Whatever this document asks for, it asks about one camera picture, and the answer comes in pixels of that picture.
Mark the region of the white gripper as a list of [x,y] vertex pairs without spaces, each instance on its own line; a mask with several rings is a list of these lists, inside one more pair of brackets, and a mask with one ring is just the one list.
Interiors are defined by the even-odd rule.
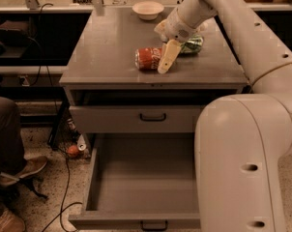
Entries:
[[161,59],[158,66],[158,72],[160,74],[164,74],[169,71],[179,55],[181,51],[180,43],[186,42],[196,32],[196,29],[188,26],[180,18],[178,15],[178,9],[175,8],[166,20],[162,20],[155,27],[154,31],[164,42],[162,45]]

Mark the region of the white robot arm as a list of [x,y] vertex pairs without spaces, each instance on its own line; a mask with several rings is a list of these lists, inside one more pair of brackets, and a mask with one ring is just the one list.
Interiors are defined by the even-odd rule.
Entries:
[[292,154],[292,51],[244,0],[184,0],[156,30],[158,70],[217,16],[248,79],[248,94],[209,103],[195,129],[202,232],[286,232],[278,161]]

